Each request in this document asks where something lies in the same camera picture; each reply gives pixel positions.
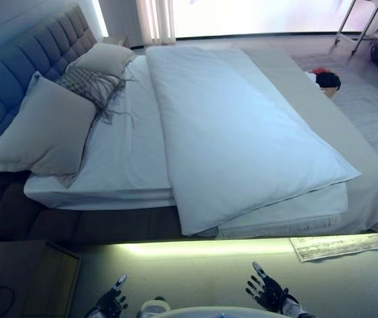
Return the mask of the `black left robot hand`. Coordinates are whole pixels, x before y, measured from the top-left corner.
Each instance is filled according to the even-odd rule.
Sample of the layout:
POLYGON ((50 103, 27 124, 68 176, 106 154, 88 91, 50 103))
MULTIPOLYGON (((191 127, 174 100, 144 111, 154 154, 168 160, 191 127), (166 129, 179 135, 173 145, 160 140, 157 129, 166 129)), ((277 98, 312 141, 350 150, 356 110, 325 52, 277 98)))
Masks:
POLYGON ((120 317, 128 308, 126 297, 121 295, 121 287, 124 285, 127 274, 122 274, 114 286, 104 293, 86 314, 85 317, 120 317))

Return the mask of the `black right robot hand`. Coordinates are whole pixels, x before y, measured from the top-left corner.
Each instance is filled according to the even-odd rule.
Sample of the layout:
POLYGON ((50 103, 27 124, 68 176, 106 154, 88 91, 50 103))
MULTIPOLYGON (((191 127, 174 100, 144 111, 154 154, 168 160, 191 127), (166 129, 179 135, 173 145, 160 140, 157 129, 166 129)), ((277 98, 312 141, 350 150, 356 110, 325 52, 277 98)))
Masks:
POLYGON ((283 313, 283 305, 288 296, 288 289, 283 289, 278 282, 268 276, 255 261, 252 262, 255 276, 250 276, 245 287, 246 293, 264 309, 283 313))

